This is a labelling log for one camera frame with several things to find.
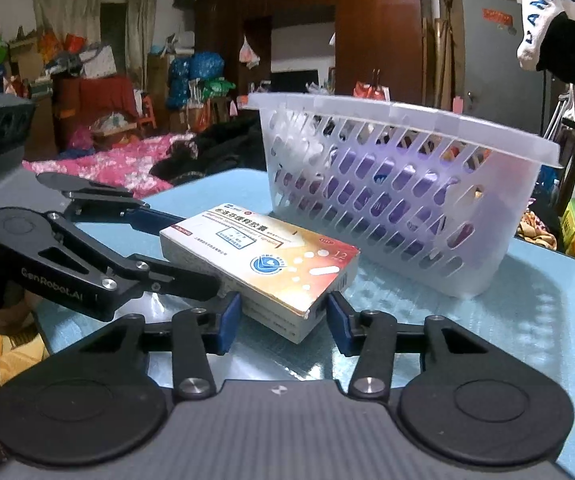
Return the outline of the blue plastic bags pile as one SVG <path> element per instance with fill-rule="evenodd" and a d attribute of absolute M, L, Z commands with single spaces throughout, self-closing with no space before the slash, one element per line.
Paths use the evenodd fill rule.
<path fill-rule="evenodd" d="M 224 76 L 224 59 L 216 52 L 198 52 L 170 62 L 167 76 L 168 110 L 181 110 L 188 103 L 204 103 L 227 96 L 236 84 Z"/>

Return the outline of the grey metal door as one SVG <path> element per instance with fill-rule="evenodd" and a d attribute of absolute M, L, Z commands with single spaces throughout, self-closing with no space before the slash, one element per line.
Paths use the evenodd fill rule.
<path fill-rule="evenodd" d="M 545 76 L 523 70 L 516 0 L 461 0 L 464 25 L 464 113 L 530 133 L 541 133 Z"/>

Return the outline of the red cloth covered chair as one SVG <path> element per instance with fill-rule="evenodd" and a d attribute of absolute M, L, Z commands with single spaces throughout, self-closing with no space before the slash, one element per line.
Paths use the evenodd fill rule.
<path fill-rule="evenodd" d="M 128 119 L 138 118 L 133 90 L 131 80 L 122 75 L 54 78 L 52 104 L 58 150 L 68 148 L 80 127 L 89 127 L 106 115 L 120 113 Z"/>

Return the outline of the black plush toy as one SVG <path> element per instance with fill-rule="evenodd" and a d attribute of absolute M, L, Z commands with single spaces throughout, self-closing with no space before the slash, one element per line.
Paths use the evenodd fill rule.
<path fill-rule="evenodd" d="M 198 160 L 198 149 L 193 141 L 176 141 L 150 170 L 150 175 L 172 186 L 179 186 L 205 176 Z"/>

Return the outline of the black television screen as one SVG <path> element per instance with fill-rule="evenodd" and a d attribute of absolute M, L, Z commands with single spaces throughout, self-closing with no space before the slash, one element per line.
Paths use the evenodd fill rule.
<path fill-rule="evenodd" d="M 317 70 L 272 72 L 270 88 L 274 93 L 307 93 L 309 84 L 319 84 Z"/>

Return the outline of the dark red wooden wardrobe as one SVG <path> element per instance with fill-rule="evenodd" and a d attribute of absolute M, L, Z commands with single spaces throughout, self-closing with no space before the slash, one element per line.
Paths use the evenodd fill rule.
<path fill-rule="evenodd" d="M 429 95 L 431 0 L 196 0 L 196 47 L 218 53 L 245 94 L 274 74 L 314 70 L 349 96 L 376 78 L 395 101 Z"/>

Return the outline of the beige window curtains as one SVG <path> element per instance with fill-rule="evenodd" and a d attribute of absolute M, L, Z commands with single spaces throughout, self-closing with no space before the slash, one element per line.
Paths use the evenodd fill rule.
<path fill-rule="evenodd" d="M 158 0 L 127 0 L 124 17 L 124 55 L 127 74 L 144 89 L 147 82 L 147 55 L 154 41 Z M 68 34 L 101 40 L 102 0 L 32 0 L 38 29 L 52 30 L 58 39 Z"/>

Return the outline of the pink floral bed cover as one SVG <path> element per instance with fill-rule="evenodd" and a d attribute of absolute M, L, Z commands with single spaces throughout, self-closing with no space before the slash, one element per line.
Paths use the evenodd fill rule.
<path fill-rule="evenodd" d="M 134 197 L 145 198 L 172 188 L 171 183 L 153 176 L 150 170 L 158 162 L 169 159 L 176 145 L 188 148 L 191 155 L 196 155 L 194 139 L 193 133 L 168 133 L 74 159 L 42 162 L 24 160 L 22 166 L 35 174 L 57 172 L 102 184 L 121 186 L 127 188 Z"/>

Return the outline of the white orange medicine box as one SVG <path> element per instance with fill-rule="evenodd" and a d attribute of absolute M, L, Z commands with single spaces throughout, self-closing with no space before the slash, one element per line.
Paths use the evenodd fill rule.
<path fill-rule="evenodd" d="M 325 315 L 323 299 L 358 272 L 360 250 L 284 221 L 224 203 L 159 232 L 164 257 L 217 276 L 245 315 L 300 344 Z"/>

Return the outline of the white plastic lattice basket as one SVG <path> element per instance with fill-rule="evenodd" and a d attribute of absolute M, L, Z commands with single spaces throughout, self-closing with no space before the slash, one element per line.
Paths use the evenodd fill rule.
<path fill-rule="evenodd" d="M 406 103 L 253 93 L 274 214 L 445 295 L 489 287 L 542 167 L 534 133 Z"/>

